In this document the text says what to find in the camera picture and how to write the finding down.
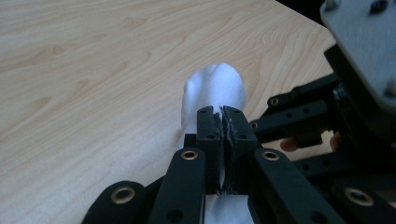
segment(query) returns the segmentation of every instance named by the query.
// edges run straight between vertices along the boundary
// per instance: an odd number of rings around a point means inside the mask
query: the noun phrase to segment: gray metal plate
[[[323,23],[360,76],[367,90],[385,111],[396,113],[396,1],[371,14],[373,0],[330,1],[320,9]]]

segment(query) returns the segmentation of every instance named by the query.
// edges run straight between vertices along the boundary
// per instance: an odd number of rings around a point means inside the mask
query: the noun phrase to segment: light wood grain surface
[[[252,120],[330,74],[333,42],[272,0],[1,1],[0,223],[79,223],[109,185],[163,175],[194,71],[235,67]]]

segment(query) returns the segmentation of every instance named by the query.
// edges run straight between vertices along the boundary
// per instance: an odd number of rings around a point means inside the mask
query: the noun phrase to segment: wooden table
[[[332,71],[329,32],[272,0],[7,0],[0,11],[0,223],[79,223],[109,185],[163,175],[200,68],[235,67],[249,120]]]

